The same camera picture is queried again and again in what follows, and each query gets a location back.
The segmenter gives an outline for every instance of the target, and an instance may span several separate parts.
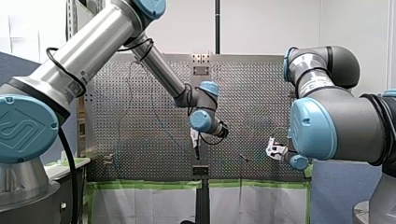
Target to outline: perforated metal panel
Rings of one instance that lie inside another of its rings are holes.
[[[265,155],[269,136],[287,144],[292,87],[283,81],[279,56],[218,56],[212,78],[221,87],[217,115],[230,135],[209,153],[211,178],[301,180],[302,172]]]
[[[175,108],[159,82],[133,60],[116,55],[93,81],[87,126],[92,126],[98,157],[91,178],[190,179],[187,111]],[[171,65],[183,81],[190,81],[189,63]],[[104,164],[110,155],[112,163]]]
[[[183,81],[191,81],[190,55],[165,59]],[[132,60],[116,55],[89,87],[87,148],[96,152],[90,179],[191,179],[187,112],[175,108],[164,88]],[[282,80],[282,57],[211,55],[210,66],[220,84],[218,115],[231,131],[208,150],[210,178],[302,180],[303,173],[266,158],[264,151],[273,130],[289,122],[290,85]],[[276,136],[286,143],[286,130]],[[110,155],[111,164],[105,164]]]

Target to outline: black pole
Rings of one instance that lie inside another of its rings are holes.
[[[216,30],[216,54],[220,54],[220,0],[215,0],[215,30]]]

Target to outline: green tape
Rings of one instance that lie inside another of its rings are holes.
[[[259,187],[272,189],[307,189],[309,181],[306,182],[277,182],[268,180],[242,180],[242,187]],[[209,180],[210,188],[239,188],[240,180]]]
[[[305,213],[305,224],[311,223],[311,195],[312,195],[312,184],[309,182],[308,189],[306,190],[306,213]]]
[[[78,165],[78,164],[84,162],[85,160],[87,160],[87,159],[86,158],[75,158],[75,164]],[[47,163],[46,166],[52,166],[52,165],[55,165],[55,164],[59,164],[59,163],[57,161],[53,161],[53,162]],[[68,161],[64,161],[64,162],[62,162],[59,165],[69,166],[69,162]]]
[[[312,177],[313,171],[314,171],[314,164],[310,164],[310,165],[304,170],[305,178],[311,178],[311,177]]]
[[[198,189],[200,181],[153,182],[143,180],[116,180],[107,182],[90,182],[93,189]]]
[[[239,188],[240,180],[209,180],[210,188]],[[144,180],[116,180],[89,182],[87,184],[88,224],[92,224],[92,207],[94,193],[101,189],[198,189],[201,181],[154,182]],[[307,189],[306,195],[306,223],[309,224],[311,212],[311,182],[277,182],[267,180],[242,180],[242,187],[260,187],[274,189]]]

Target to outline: cable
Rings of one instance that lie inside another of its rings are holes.
[[[187,116],[189,117],[192,112],[192,86],[189,83],[184,83],[187,87],[189,87],[189,94],[186,97],[187,104],[189,107],[187,108]]]
[[[114,154],[115,154],[115,162],[116,162],[115,165],[116,165],[116,168],[118,170],[120,169],[120,152],[118,150],[118,148],[120,146],[120,126],[121,126],[122,120],[128,115],[129,109],[130,109],[130,107],[132,105],[132,101],[133,101],[133,97],[132,97],[133,87],[131,85],[132,66],[134,65],[134,63],[141,63],[149,55],[149,53],[151,52],[151,49],[154,46],[154,41],[151,38],[149,38],[149,39],[143,41],[142,43],[139,43],[139,44],[137,44],[137,45],[135,45],[133,47],[130,47],[128,49],[119,49],[118,50],[118,51],[126,51],[126,50],[135,49],[135,48],[137,48],[137,47],[139,47],[139,46],[141,46],[141,45],[143,45],[143,44],[145,44],[147,42],[150,42],[150,43],[149,43],[149,46],[148,46],[148,48],[146,50],[145,55],[141,59],[131,62],[130,65],[129,65],[129,71],[128,71],[128,77],[127,77],[126,83],[128,84],[128,90],[129,90],[129,93],[130,93],[131,97],[130,97],[130,100],[128,102],[127,111],[119,118],[119,120],[117,122],[117,144],[116,144],[116,151],[115,151]]]
[[[384,163],[393,149],[393,142],[396,140],[396,132],[393,126],[392,117],[385,106],[385,103],[374,94],[363,94],[362,98],[366,98],[375,108],[375,112],[379,116],[384,125],[384,149],[380,158],[375,162],[370,162],[373,166],[378,166]]]
[[[147,39],[147,40],[145,40],[145,41],[143,41],[143,42],[141,42],[141,43],[139,43],[139,44],[136,44],[136,45],[134,45],[134,46],[132,46],[132,47],[130,47],[130,48],[127,48],[127,49],[119,49],[119,50],[117,50],[117,52],[123,52],[123,51],[128,51],[128,50],[131,50],[131,49],[135,49],[135,48],[137,48],[137,47],[139,47],[139,46],[142,46],[142,45],[144,45],[145,43],[147,43],[147,42],[150,42],[150,44],[152,43],[154,43],[154,41],[151,39],[151,38],[149,38],[149,39]]]
[[[288,49],[288,52],[286,52],[286,54],[285,54],[284,64],[283,64],[283,76],[286,81],[291,81],[290,76],[289,76],[289,57],[295,49],[297,49],[297,48],[291,47]]]
[[[52,50],[56,51],[58,49],[56,48],[47,48],[46,52],[47,52],[47,56],[49,57],[49,59],[59,68],[61,69],[65,74],[67,74],[68,76],[70,76],[75,82],[77,82],[77,84],[82,88],[82,92],[77,95],[76,97],[80,97],[82,95],[85,94],[85,92],[87,91],[87,89],[85,88],[84,83],[82,83],[78,78],[76,78],[76,76],[74,76],[73,74],[71,74],[70,72],[68,72],[63,65],[61,65],[58,61],[56,61],[56,59],[53,57],[53,55],[50,53]]]
[[[125,111],[125,113],[122,114],[122,116],[117,121],[117,144],[116,144],[116,152],[114,153],[117,168],[120,168],[120,160],[119,160],[120,153],[118,150],[118,148],[120,146],[120,126],[121,126],[122,120],[129,114],[129,110],[131,108],[132,100],[133,100],[133,97],[132,97],[133,89],[132,89],[132,85],[131,85],[131,77],[132,77],[132,66],[134,65],[134,63],[136,63],[136,61],[133,61],[129,64],[128,77],[126,78],[126,83],[128,85],[128,91],[130,94],[130,99],[128,101],[127,110]]]
[[[72,224],[78,223],[78,180],[77,180],[77,170],[76,165],[74,163],[73,152],[70,148],[67,138],[64,135],[64,130],[62,128],[59,129],[58,132],[59,138],[61,139],[62,146],[64,147],[64,152],[66,153],[67,161],[69,162],[70,167],[70,175],[72,177]]]
[[[151,78],[151,96],[150,96],[150,101],[151,101],[151,109],[152,112],[154,113],[154,116],[156,118],[156,120],[160,123],[161,128],[163,129],[163,131],[166,133],[166,135],[168,135],[168,137],[172,140],[172,142],[175,143],[175,145],[177,145],[177,147],[179,147],[180,149],[183,149],[184,151],[188,152],[184,147],[182,147],[174,138],[174,136],[169,133],[165,127],[165,125],[163,124],[163,121],[160,119],[160,116],[157,113],[157,110],[155,109],[155,104],[154,104],[154,80],[153,78]]]
[[[204,94],[206,94],[213,101],[213,103],[216,105],[216,109],[218,108],[218,101],[215,98],[213,98],[213,96],[211,96],[209,92],[207,92],[206,90],[202,89],[201,87],[195,87],[195,89],[196,90],[200,90]]]
[[[204,137],[201,135],[201,133],[199,133],[199,136],[201,137],[201,139],[202,139],[205,143],[207,143],[207,144],[210,145],[210,146],[216,146],[216,145],[220,144],[220,143],[224,140],[224,138],[220,138],[220,140],[219,140],[218,142],[211,143],[211,142],[206,141],[206,140],[204,139]]]

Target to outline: blue joint cap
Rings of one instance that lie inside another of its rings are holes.
[[[212,127],[212,118],[206,111],[199,109],[190,115],[190,125],[196,131],[205,133]]]
[[[166,10],[166,0],[134,0],[134,3],[153,20],[158,20]]]
[[[55,141],[59,123],[46,104],[29,96],[0,96],[0,163],[29,161]]]
[[[331,159],[337,134],[326,108],[312,98],[294,101],[290,111],[290,137],[296,151],[318,160]]]
[[[382,94],[383,97],[396,97],[396,90],[387,90]]]
[[[304,157],[302,155],[294,155],[291,157],[289,164],[294,169],[303,171],[308,167],[309,160],[307,157]]]
[[[208,91],[216,96],[219,96],[219,85],[214,81],[203,81],[201,82],[202,90]]]

